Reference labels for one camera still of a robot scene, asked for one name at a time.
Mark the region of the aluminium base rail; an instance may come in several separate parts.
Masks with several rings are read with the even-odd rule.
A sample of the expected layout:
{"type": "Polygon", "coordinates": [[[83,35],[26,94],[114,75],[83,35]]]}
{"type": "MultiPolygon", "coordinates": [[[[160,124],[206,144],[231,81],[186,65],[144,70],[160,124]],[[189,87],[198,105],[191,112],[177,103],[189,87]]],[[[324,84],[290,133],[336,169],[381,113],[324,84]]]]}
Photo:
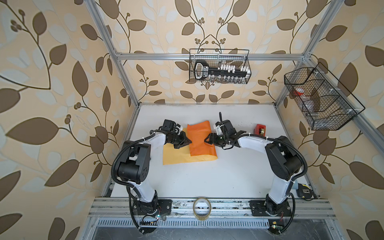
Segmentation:
{"type": "Polygon", "coordinates": [[[305,201],[295,199],[296,207],[293,207],[291,199],[285,207],[275,215],[267,214],[265,200],[263,199],[230,199],[230,198],[209,198],[208,203],[195,203],[195,198],[160,198],[159,206],[149,212],[141,211],[142,207],[132,203],[135,216],[146,214],[159,214],[161,216],[173,218],[194,218],[195,215],[209,215],[209,219],[241,219],[241,218],[260,218],[260,219],[288,219],[291,215],[295,220],[335,220],[336,214],[327,200],[314,199],[305,201]]]}

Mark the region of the yellow orange wrapping paper sheet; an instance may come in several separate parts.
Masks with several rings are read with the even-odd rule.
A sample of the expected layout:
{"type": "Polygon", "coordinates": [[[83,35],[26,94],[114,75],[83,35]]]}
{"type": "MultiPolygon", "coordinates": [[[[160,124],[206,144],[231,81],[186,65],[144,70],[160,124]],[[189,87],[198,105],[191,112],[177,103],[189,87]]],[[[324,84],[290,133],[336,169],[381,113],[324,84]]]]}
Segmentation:
{"type": "Polygon", "coordinates": [[[215,146],[204,142],[212,133],[209,121],[188,125],[186,135],[192,141],[186,147],[175,149],[173,145],[164,145],[163,165],[175,165],[195,162],[209,162],[218,159],[215,146]]]}

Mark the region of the black yellow tape measure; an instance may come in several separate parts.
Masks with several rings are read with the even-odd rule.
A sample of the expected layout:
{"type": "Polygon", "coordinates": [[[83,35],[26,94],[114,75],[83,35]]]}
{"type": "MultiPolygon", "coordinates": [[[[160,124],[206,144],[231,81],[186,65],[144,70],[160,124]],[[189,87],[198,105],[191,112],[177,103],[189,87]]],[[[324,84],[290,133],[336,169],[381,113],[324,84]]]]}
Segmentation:
{"type": "Polygon", "coordinates": [[[314,192],[307,185],[298,184],[297,195],[300,199],[310,201],[314,198],[314,192]]]}

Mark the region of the black socket set rail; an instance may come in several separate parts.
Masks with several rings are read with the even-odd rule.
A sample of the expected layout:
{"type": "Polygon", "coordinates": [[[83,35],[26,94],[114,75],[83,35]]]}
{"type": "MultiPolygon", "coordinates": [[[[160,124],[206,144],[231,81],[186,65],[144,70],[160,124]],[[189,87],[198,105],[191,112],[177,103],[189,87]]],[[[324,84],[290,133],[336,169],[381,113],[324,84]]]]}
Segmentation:
{"type": "Polygon", "coordinates": [[[192,73],[197,80],[204,80],[206,78],[211,79],[213,77],[246,79],[252,75],[252,72],[248,67],[241,67],[240,69],[237,69],[236,66],[221,64],[219,64],[218,67],[214,67],[214,64],[208,64],[204,60],[198,60],[195,62],[195,65],[192,68],[192,73]]]}

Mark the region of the clear tape roll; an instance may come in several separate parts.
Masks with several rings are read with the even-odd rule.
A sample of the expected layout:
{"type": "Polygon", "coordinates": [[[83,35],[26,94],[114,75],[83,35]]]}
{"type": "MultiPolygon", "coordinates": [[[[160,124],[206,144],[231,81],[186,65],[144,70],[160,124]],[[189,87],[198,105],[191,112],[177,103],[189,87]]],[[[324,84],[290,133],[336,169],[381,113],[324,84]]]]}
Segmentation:
{"type": "Polygon", "coordinates": [[[206,221],[212,210],[211,202],[207,198],[197,198],[193,203],[193,213],[197,220],[206,221]]]}

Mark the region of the red tape dispenser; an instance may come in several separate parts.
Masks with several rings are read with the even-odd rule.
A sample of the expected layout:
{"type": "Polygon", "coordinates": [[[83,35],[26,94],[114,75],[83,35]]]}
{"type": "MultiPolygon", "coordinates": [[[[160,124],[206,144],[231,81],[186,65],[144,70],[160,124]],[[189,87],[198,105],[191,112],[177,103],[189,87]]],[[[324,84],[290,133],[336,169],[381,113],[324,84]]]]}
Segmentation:
{"type": "Polygon", "coordinates": [[[266,136],[266,126],[261,125],[261,124],[257,124],[255,129],[254,129],[254,134],[265,137],[266,136]]]}

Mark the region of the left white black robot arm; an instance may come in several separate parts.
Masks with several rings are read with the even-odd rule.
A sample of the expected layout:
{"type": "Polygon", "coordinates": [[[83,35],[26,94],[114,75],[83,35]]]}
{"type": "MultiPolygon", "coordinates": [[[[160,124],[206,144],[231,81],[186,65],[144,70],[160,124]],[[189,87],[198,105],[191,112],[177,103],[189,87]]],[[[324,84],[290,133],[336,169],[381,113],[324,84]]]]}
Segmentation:
{"type": "Polygon", "coordinates": [[[157,191],[146,180],[152,157],[151,150],[162,149],[166,144],[180,149],[191,143],[181,125],[171,120],[164,120],[163,125],[151,130],[149,136],[136,141],[125,141],[117,154],[111,167],[111,177],[116,184],[126,187],[129,194],[130,216],[141,234],[145,235],[148,232],[135,219],[134,206],[137,207],[138,214],[154,217],[156,221],[162,211],[157,191]]]}

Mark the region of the red capped clear jar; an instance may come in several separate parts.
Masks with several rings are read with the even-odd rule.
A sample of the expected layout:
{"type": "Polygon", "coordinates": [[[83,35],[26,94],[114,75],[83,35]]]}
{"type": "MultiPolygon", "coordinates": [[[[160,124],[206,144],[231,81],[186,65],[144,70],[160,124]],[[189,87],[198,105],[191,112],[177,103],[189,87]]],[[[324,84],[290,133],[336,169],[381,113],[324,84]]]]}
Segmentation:
{"type": "Polygon", "coordinates": [[[295,88],[293,90],[293,96],[294,97],[302,96],[302,95],[304,95],[304,93],[305,93],[305,90],[303,88],[295,88]]]}

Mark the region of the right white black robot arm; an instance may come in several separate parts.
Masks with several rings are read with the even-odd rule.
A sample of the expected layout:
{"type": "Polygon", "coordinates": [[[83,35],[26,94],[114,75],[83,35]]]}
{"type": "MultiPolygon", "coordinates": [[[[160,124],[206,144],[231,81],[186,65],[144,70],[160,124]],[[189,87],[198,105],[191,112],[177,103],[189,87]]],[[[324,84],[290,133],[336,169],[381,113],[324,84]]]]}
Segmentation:
{"type": "Polygon", "coordinates": [[[233,147],[246,148],[265,153],[274,173],[272,187],[266,195],[262,206],[256,207],[269,216],[280,216],[284,210],[290,210],[291,215],[284,226],[272,224],[268,231],[272,235],[282,235],[293,222],[296,213],[296,200],[291,192],[296,180],[308,171],[308,164],[304,156],[285,136],[270,138],[264,135],[236,131],[231,121],[223,120],[219,113],[219,121],[215,124],[215,133],[210,133],[204,142],[225,150],[233,147]]]}

